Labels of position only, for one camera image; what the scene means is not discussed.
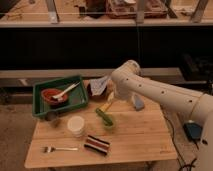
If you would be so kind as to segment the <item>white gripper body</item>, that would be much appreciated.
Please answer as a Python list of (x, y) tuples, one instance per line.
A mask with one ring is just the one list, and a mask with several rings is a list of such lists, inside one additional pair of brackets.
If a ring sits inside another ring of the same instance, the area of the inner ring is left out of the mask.
[(110, 79), (109, 76), (91, 79), (90, 86), (92, 95), (93, 96), (101, 95), (104, 92), (105, 88), (107, 87), (109, 79)]

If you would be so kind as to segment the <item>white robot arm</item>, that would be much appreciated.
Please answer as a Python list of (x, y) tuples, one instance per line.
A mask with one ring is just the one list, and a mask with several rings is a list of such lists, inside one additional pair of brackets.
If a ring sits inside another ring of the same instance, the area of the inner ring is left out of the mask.
[(91, 79), (92, 92), (98, 94), (109, 80), (114, 83), (117, 99), (127, 101), (138, 93), (200, 125), (202, 135), (194, 171), (213, 171), (213, 95), (143, 78), (135, 60), (126, 61), (109, 76)]

